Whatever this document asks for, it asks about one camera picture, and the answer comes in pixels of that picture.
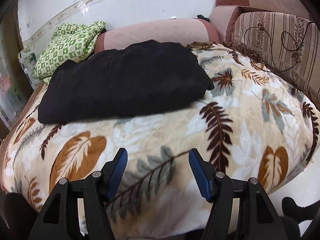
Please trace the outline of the black coat with grey fur collar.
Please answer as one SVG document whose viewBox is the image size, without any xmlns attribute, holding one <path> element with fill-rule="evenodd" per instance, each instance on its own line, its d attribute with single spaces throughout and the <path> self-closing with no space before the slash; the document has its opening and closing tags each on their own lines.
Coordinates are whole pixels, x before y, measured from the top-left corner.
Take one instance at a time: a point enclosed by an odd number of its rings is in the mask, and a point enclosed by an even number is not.
<svg viewBox="0 0 320 240">
<path fill-rule="evenodd" d="M 213 88 L 189 49 L 149 40 L 63 63 L 41 99 L 38 120 L 60 124 L 170 112 Z"/>
</svg>

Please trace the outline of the leaf pattern fleece blanket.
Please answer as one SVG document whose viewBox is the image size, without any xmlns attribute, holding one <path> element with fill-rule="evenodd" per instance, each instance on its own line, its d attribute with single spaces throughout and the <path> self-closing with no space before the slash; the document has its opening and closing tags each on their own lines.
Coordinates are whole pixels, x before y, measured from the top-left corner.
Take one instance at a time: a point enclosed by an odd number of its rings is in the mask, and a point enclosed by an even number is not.
<svg viewBox="0 0 320 240">
<path fill-rule="evenodd" d="M 193 54 L 214 89 L 175 112 L 43 125 L 41 85 L 1 144 L 2 191 L 40 211 L 60 178 L 85 178 L 123 147 L 127 167 L 106 211 L 116 239 L 152 239 L 205 227 L 211 206 L 189 166 L 192 148 L 231 178 L 258 178 L 267 193 L 302 172 L 319 148 L 319 104 L 232 48 Z"/>
</svg>

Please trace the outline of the green white patterned cloth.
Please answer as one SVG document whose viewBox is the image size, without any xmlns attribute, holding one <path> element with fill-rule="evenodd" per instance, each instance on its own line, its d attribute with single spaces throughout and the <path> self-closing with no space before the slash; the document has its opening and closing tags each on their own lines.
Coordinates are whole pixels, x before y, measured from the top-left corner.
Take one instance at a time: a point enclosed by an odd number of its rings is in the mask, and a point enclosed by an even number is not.
<svg viewBox="0 0 320 240">
<path fill-rule="evenodd" d="M 67 60 L 77 63 L 88 58 L 105 24 L 104 21 L 95 21 L 90 25 L 64 23 L 56 27 L 51 41 L 37 60 L 34 77 L 49 83 L 55 70 Z"/>
</svg>

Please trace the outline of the striped floral pillow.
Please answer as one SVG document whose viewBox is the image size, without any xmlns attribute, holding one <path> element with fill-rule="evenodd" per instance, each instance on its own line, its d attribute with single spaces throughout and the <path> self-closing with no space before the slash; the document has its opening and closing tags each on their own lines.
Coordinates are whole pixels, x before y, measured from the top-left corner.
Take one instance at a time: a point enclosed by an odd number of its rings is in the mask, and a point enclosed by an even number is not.
<svg viewBox="0 0 320 240">
<path fill-rule="evenodd" d="M 231 41 L 277 75 L 319 100 L 319 30 L 310 20 L 281 12 L 241 14 Z"/>
</svg>

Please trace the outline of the pink quilted bolster cushion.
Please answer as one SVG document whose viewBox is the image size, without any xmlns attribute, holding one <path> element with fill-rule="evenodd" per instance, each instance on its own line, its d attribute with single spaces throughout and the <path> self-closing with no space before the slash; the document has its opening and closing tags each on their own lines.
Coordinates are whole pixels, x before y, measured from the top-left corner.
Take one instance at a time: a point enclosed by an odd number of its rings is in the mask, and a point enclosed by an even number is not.
<svg viewBox="0 0 320 240">
<path fill-rule="evenodd" d="M 110 49 L 120 50 L 148 40 L 175 42 L 183 46 L 193 42 L 220 42 L 217 30 L 211 23 L 198 18 L 177 18 L 136 23 L 108 30 L 98 36 L 94 53 Z"/>
</svg>

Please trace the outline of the small black object on bolster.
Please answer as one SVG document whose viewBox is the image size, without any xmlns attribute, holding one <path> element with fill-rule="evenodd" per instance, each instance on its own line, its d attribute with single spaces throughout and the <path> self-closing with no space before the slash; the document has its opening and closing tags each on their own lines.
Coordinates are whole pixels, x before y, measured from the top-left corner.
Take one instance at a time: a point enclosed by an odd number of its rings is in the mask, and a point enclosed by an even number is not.
<svg viewBox="0 0 320 240">
<path fill-rule="evenodd" d="M 197 15 L 197 18 L 201 19 L 201 20 L 204 20 L 204 21 L 207 21 L 207 22 L 210 22 L 210 19 L 207 18 L 207 17 L 204 17 L 203 15 Z"/>
</svg>

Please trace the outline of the brown wooden door frame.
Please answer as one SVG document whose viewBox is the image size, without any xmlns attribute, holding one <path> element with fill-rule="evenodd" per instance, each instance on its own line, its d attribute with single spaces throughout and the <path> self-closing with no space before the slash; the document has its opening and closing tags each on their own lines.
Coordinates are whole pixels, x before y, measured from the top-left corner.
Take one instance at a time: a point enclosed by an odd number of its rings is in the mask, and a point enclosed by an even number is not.
<svg viewBox="0 0 320 240">
<path fill-rule="evenodd" d="M 18 2 L 4 13 L 1 22 L 1 140 L 17 122 L 33 93 L 18 54 L 23 49 L 18 28 Z"/>
</svg>

